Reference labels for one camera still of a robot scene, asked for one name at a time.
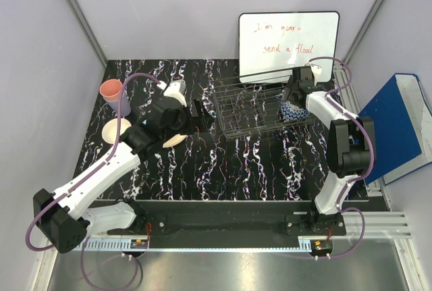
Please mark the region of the beige and blue plate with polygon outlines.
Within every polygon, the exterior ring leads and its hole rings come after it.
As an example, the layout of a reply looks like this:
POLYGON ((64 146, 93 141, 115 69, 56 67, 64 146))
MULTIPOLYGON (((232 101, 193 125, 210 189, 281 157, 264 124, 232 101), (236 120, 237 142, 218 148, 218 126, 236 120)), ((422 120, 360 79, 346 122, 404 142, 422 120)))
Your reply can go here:
POLYGON ((174 147, 180 143, 182 143, 188 136, 183 134, 176 134, 175 136, 168 139, 166 142, 163 143, 163 148, 170 148, 174 147))

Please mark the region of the blue white patterned bowl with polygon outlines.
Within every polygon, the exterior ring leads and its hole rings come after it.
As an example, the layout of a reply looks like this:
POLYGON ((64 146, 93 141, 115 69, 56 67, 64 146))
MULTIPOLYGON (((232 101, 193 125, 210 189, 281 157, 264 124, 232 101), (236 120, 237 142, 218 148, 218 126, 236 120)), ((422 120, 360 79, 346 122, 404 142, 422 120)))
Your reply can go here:
POLYGON ((306 119, 309 112, 306 109, 299 108, 289 101, 282 101, 280 103, 279 113, 282 120, 290 122, 306 119))

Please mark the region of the purple plastic cup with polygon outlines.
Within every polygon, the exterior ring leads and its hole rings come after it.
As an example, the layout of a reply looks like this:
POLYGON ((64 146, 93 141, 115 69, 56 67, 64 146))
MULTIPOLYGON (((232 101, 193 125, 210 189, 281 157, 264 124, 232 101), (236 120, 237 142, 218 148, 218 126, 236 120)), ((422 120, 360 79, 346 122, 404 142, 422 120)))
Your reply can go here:
POLYGON ((126 92, 123 93, 121 99, 116 101, 106 101, 106 103, 121 117, 126 117, 131 113, 130 103, 126 92))

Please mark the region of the red and white bowl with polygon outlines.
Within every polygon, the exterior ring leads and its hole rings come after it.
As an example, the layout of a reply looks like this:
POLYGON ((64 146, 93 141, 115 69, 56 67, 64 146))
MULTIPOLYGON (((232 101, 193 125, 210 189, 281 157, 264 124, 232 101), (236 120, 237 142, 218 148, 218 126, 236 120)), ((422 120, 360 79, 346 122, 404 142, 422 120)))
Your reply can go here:
MULTIPOLYGON (((118 123, 118 119, 112 119, 109 120, 102 129, 102 139, 104 142, 106 142, 107 144, 114 144, 115 143, 115 139, 117 137, 117 123, 118 123)), ((131 126, 131 123, 125 119, 125 118, 121 118, 120 120, 120 132, 119 134, 122 135, 129 127, 131 126)))

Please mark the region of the pink plastic cup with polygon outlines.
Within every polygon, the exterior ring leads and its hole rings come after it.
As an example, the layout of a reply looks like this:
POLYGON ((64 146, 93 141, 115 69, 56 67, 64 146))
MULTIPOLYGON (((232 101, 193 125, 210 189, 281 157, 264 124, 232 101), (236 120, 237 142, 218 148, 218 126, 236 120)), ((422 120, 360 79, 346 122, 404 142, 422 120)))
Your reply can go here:
POLYGON ((118 101, 122 95, 122 82, 118 79, 106 80, 100 85, 99 93, 106 102, 118 101))

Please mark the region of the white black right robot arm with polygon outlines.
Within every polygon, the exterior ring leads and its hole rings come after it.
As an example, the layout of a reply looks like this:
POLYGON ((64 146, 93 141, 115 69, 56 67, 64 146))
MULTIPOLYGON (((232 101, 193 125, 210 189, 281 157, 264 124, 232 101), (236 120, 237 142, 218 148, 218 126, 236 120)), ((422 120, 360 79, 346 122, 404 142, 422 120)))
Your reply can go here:
POLYGON ((375 128, 369 117, 359 117, 336 102, 316 82, 321 68, 291 69, 280 111, 285 120, 314 115, 328 129, 326 162, 329 173, 303 223, 313 234, 324 234, 342 220, 342 203, 354 183, 365 179, 375 162, 375 128))

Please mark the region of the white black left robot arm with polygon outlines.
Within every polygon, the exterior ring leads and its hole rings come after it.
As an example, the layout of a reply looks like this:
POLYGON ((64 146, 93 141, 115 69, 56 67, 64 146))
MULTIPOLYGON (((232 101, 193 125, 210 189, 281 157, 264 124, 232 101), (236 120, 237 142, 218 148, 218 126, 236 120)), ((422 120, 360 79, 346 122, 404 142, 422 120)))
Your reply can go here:
POLYGON ((132 199, 104 207, 91 205, 122 176, 161 149, 207 132, 213 122, 200 99, 188 106, 174 97, 161 97, 148 115, 127 128, 86 171, 53 192, 39 190, 33 197, 34 224, 61 254, 74 250, 95 234, 110 230, 131 234, 146 231, 147 212, 132 199))

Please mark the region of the white whiteboard with red writing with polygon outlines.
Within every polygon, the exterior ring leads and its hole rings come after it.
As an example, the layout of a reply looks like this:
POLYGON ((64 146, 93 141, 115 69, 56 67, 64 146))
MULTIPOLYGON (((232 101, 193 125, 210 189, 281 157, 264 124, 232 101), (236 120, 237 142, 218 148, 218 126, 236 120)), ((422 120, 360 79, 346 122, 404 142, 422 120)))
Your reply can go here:
POLYGON ((239 77, 242 83, 285 82, 291 68, 310 59, 331 78, 340 15, 336 11, 243 13, 239 17, 239 77))

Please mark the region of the blue binder folder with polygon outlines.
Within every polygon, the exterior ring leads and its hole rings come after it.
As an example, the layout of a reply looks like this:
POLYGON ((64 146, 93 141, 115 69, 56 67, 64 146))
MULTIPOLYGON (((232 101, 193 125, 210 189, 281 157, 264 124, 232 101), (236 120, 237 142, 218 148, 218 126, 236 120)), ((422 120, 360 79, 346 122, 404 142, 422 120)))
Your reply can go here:
POLYGON ((375 126, 375 164, 386 185, 431 163, 431 107, 415 74, 396 73, 359 113, 375 126))

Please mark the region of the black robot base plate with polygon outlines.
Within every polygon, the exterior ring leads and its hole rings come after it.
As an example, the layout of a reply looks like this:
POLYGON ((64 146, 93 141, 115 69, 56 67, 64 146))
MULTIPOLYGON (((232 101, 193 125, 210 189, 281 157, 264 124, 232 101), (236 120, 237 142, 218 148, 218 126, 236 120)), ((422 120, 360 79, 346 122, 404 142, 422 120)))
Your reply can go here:
POLYGON ((151 249, 276 250, 299 246, 299 237, 346 235, 341 215, 312 226, 310 201, 137 200, 151 224, 151 249))

